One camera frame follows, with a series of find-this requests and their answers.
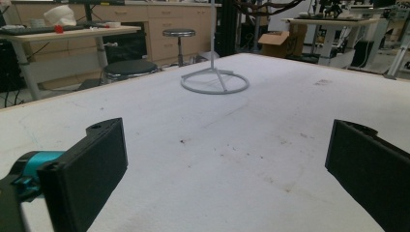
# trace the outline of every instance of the floor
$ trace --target floor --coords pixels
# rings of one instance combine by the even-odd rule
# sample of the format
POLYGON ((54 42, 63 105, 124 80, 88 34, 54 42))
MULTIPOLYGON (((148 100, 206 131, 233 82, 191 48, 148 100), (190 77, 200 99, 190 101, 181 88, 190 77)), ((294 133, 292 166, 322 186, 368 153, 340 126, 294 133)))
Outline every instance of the floor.
MULTIPOLYGON (((366 73, 376 73, 381 78, 383 78, 383 73, 386 73, 389 69, 390 64, 392 64, 395 59, 395 52, 393 50, 380 50, 374 59, 374 62, 371 66, 368 66, 368 69, 355 69, 358 72, 366 73)), ((407 52, 404 63, 410 61, 410 54, 407 52)), ((399 72, 397 76, 397 81, 407 81, 410 82, 410 70, 409 72, 402 71, 399 72)), ((78 89, 80 85, 73 85, 64 88, 54 89, 54 90, 41 90, 41 94, 44 99, 52 98, 59 95, 64 95, 72 93, 78 89)), ((10 107, 15 104, 22 104, 31 101, 31 95, 28 89, 22 89, 20 91, 11 91, 9 93, 0 93, 0 108, 10 107)))

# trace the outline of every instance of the white table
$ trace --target white table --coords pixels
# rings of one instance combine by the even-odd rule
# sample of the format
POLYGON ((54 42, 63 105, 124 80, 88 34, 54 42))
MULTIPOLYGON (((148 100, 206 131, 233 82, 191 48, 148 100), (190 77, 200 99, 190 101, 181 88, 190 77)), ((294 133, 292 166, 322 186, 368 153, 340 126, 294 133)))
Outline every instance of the white table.
POLYGON ((355 54, 354 45, 358 39, 359 29, 362 26, 368 26, 376 23, 378 18, 370 18, 368 20, 350 21, 350 20, 323 20, 323 19, 295 19, 284 18, 283 21, 290 24, 305 24, 305 25, 322 25, 326 29, 325 41, 320 51, 319 65, 331 66, 337 68, 346 68, 352 63, 355 54), (343 27, 350 28, 346 51, 343 55, 331 58, 332 46, 335 40, 336 30, 341 30, 343 27))
MULTIPOLYGON (((0 177, 26 152, 65 151, 122 117, 129 168, 90 231, 382 231, 325 159, 334 119, 409 152, 409 83, 252 54, 215 65, 250 87, 181 87, 200 63, 0 110, 0 177)), ((32 231, 51 231, 42 199, 23 206, 32 231)))
POLYGON ((103 36, 132 33, 140 30, 140 27, 121 26, 118 28, 98 28, 66 31, 63 34, 43 33, 25 36, 6 36, 1 38, 12 42, 17 55, 18 64, 24 76, 25 82, 30 89, 33 100, 42 98, 38 83, 51 79, 58 79, 78 73, 87 73, 95 68, 102 69, 107 65, 103 36), (61 59, 53 59, 41 62, 29 62, 23 46, 26 43, 44 43, 53 41, 67 41, 79 38, 95 38, 96 51, 84 54, 76 54, 61 59))

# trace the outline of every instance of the metal stand base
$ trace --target metal stand base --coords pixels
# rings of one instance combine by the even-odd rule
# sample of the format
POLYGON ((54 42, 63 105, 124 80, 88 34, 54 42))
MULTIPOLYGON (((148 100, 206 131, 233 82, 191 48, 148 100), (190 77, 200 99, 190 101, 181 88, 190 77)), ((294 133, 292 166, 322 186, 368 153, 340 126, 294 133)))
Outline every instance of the metal stand base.
MULTIPOLYGON (((214 40, 214 36, 215 36, 215 25, 216 25, 216 9, 215 9, 215 0, 211 0, 211 67, 205 70, 201 70, 201 71, 197 71, 197 72, 192 72, 186 75, 181 76, 181 85, 193 92, 196 93, 200 93, 200 94, 209 94, 209 95, 225 95, 225 94, 233 94, 233 93, 238 93, 241 92, 243 90, 246 90, 249 87, 249 81, 241 76, 238 75, 236 73, 234 73, 233 71, 224 71, 224 70, 218 70, 217 68, 214 67, 214 44, 215 44, 215 40, 214 40), (195 87, 190 87, 187 83, 187 80, 191 77, 194 76, 199 76, 202 74, 209 74, 210 76, 212 75, 216 75, 218 77, 218 79, 220 80, 220 85, 221 85, 221 89, 220 90, 204 90, 204 89, 199 89, 199 88, 195 88, 195 87), (236 77, 241 79, 244 83, 241 84, 234 84, 234 86, 232 88, 227 88, 226 84, 227 81, 225 81, 227 78, 227 76, 232 76, 232 77, 236 77)), ((206 86, 210 86, 210 83, 213 83, 212 81, 215 80, 214 77, 212 76, 212 80, 211 82, 209 80, 206 81, 196 81, 197 83, 200 83, 200 88, 202 87, 206 87, 206 86)))
POLYGON ((208 68, 208 69, 201 70, 201 71, 198 71, 198 72, 193 72, 193 73, 183 75, 182 79, 181 79, 181 85, 184 88, 186 88, 190 91, 193 91, 195 93, 209 94, 209 95, 225 95, 225 94, 238 93, 238 92, 246 90, 249 87, 249 81, 245 77, 243 77, 241 75, 238 75, 238 74, 234 73, 233 71, 218 70, 217 68, 208 68), (190 87, 189 84, 187 83, 187 79, 191 78, 191 77, 194 77, 194 76, 202 75, 202 74, 210 74, 210 75, 215 74, 218 77, 219 81, 220 81, 221 89, 212 91, 212 90, 203 90, 203 89, 197 89, 197 88, 194 88, 194 87, 190 87), (242 79, 244 83, 242 83, 239 87, 235 86, 231 89, 228 89, 226 87, 225 81, 223 80, 227 76, 232 76, 232 77, 242 79))

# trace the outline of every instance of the black equipment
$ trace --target black equipment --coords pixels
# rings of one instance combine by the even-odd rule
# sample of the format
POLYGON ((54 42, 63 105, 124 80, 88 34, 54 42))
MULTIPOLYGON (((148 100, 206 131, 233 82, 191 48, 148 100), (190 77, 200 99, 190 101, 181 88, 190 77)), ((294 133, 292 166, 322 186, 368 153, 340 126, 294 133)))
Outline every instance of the black equipment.
POLYGON ((0 39, 0 93, 19 90, 25 86, 20 76, 15 50, 12 43, 0 39))
POLYGON ((30 152, 0 180, 0 231, 28 231, 21 202, 44 195, 55 231, 86 231, 124 176, 121 118, 97 123, 67 152, 30 152))
MULTIPOLYGON (((63 31, 74 31, 74 30, 82 30, 84 29, 83 26, 62 26, 63 31)), ((42 34, 42 33, 50 33, 55 32, 54 27, 46 26, 46 27, 19 27, 19 28, 9 28, 0 29, 0 35, 10 35, 10 36, 24 36, 24 35, 34 35, 34 34, 42 34)))
POLYGON ((373 8, 384 8, 395 5, 395 0, 373 0, 373 8))
POLYGON ((408 232, 410 154, 376 134, 335 120, 325 166, 385 231, 408 232))

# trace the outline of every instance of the drawer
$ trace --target drawer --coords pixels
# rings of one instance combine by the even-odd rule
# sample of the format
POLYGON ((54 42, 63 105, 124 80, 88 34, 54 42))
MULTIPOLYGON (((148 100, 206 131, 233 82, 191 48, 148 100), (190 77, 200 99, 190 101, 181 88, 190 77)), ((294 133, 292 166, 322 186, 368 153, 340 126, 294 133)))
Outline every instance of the drawer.
POLYGON ((79 39, 72 39, 68 41, 68 50, 71 49, 81 49, 87 47, 96 47, 96 39, 95 38, 79 38, 79 39))
POLYGON ((195 54, 201 51, 205 51, 202 49, 201 42, 196 37, 183 37, 181 38, 182 44, 182 54, 195 54))
POLYGON ((148 21, 146 6, 96 6, 93 13, 102 20, 120 22, 148 21))
POLYGON ((207 17, 211 18, 211 8, 209 7, 185 7, 184 17, 207 17))
POLYGON ((149 6, 149 17, 182 17, 182 7, 149 6))
POLYGON ((151 40, 163 39, 162 31, 171 28, 180 28, 183 25, 182 18, 151 18, 149 21, 151 40))
POLYGON ((34 58, 35 61, 49 61, 49 60, 54 60, 54 59, 63 59, 65 57, 69 56, 68 51, 56 51, 56 52, 48 52, 44 54, 37 54, 34 58))
POLYGON ((161 60, 166 58, 178 58, 178 40, 177 38, 151 41, 152 60, 161 60))
POLYGON ((67 51, 69 44, 67 41, 30 43, 32 53, 45 54, 48 52, 67 51))

